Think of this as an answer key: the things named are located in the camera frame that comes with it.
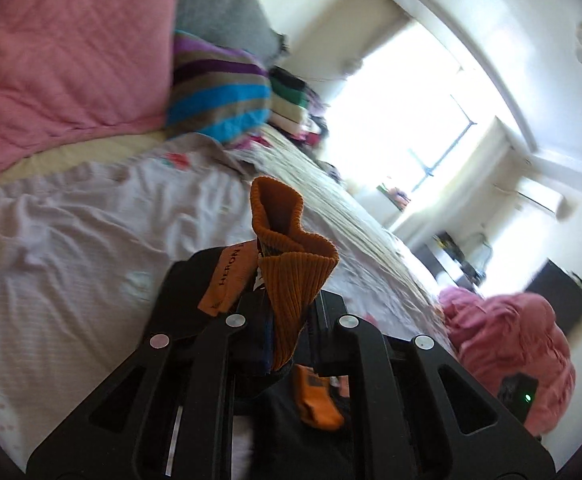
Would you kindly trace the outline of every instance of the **clothes pile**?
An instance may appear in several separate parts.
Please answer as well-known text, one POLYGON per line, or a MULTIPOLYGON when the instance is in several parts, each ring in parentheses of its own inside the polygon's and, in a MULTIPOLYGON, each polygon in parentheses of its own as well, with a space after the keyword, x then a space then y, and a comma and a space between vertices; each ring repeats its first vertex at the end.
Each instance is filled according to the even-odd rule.
POLYGON ((269 124, 296 146, 314 148, 329 134, 322 99, 305 81, 279 66, 269 71, 269 79, 273 90, 269 124))

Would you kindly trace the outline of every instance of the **orange knit sock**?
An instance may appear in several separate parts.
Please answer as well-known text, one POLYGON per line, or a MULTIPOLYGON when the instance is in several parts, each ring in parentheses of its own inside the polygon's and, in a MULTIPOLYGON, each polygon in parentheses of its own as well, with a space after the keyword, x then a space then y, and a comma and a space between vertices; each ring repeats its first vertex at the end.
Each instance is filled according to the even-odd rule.
POLYGON ((258 267, 274 312, 273 370, 292 357, 306 308, 339 259, 330 241, 302 229, 302 209, 302 197, 286 184, 267 176, 253 181, 253 230, 261 252, 258 267))
POLYGON ((329 378, 318 377, 311 368, 295 365, 293 394, 303 423, 326 431, 335 431, 344 424, 344 417, 329 395, 329 378))

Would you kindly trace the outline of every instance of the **pink cushion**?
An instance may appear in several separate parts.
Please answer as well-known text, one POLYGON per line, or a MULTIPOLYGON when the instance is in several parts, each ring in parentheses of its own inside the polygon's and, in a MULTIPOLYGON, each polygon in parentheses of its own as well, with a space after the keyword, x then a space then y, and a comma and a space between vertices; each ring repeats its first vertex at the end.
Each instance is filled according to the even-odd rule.
POLYGON ((549 302, 528 293, 483 300, 463 288, 446 288, 439 301, 462 366, 494 396, 504 377, 535 377, 539 385, 524 426, 534 435, 555 428, 573 395, 575 368, 549 302))
POLYGON ((161 127, 176 0, 0 0, 0 171, 161 127))

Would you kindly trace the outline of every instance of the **striped pillow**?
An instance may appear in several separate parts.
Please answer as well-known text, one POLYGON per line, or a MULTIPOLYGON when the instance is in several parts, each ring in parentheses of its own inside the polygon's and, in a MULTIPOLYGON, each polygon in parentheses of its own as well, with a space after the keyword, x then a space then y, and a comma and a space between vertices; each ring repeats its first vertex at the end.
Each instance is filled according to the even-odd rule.
POLYGON ((266 122, 271 85, 254 56, 181 31, 176 31, 173 55, 167 112, 172 136, 199 132, 230 142, 266 122))

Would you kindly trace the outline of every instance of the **pink dots pattern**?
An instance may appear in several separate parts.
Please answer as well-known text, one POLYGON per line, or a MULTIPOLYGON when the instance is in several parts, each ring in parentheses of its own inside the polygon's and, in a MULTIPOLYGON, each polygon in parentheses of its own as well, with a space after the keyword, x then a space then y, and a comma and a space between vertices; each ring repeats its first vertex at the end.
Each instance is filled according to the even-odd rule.
POLYGON ((25 460, 22 455, 22 437, 17 417, 9 400, 0 392, 0 446, 21 468, 25 460))

